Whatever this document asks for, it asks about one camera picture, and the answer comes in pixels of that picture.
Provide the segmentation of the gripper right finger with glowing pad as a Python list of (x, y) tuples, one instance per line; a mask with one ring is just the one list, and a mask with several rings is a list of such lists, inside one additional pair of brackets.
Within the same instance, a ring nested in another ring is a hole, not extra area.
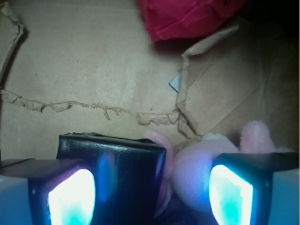
[(219, 225), (298, 225), (299, 155), (221, 154), (210, 172), (209, 199)]

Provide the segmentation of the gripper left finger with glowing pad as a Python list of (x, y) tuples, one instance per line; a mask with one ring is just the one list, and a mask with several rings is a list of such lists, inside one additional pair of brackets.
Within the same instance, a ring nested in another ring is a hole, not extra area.
[(0, 163), (2, 225), (89, 225), (94, 205), (94, 176), (81, 159)]

